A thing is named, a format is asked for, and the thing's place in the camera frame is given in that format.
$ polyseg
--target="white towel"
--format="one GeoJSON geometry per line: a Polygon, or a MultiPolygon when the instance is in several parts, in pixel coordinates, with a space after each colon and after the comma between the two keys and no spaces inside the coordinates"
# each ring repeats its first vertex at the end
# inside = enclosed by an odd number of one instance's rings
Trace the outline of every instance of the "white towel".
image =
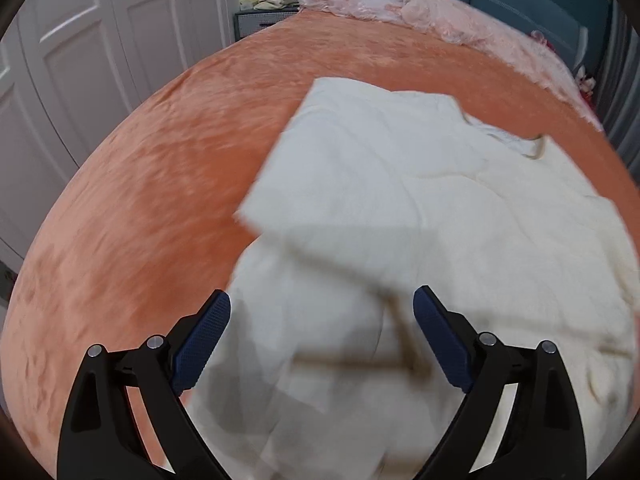
{"type": "MultiPolygon", "coordinates": [[[[239,218],[261,236],[188,406],[232,476],[413,477],[462,399],[412,319],[421,285],[506,344],[558,344],[590,471],[622,434],[638,261],[551,139],[519,140],[450,96],[322,78],[239,218]]],[[[509,411],[505,396],[477,465],[509,411]]]]}

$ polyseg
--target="orange bedspread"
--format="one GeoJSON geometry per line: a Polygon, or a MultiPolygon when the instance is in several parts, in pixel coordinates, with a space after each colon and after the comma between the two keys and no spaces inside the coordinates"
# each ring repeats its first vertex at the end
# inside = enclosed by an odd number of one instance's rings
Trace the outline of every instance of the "orange bedspread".
{"type": "MultiPolygon", "coordinates": [[[[254,236],[232,218],[318,76],[455,96],[480,120],[551,135],[612,199],[640,243],[636,186],[602,134],[501,62],[386,23],[305,11],[203,60],[135,110],[47,216],[0,343],[15,425],[54,474],[84,351],[133,348],[224,288],[254,236]]],[[[162,460],[141,401],[134,410],[162,460]]]]}

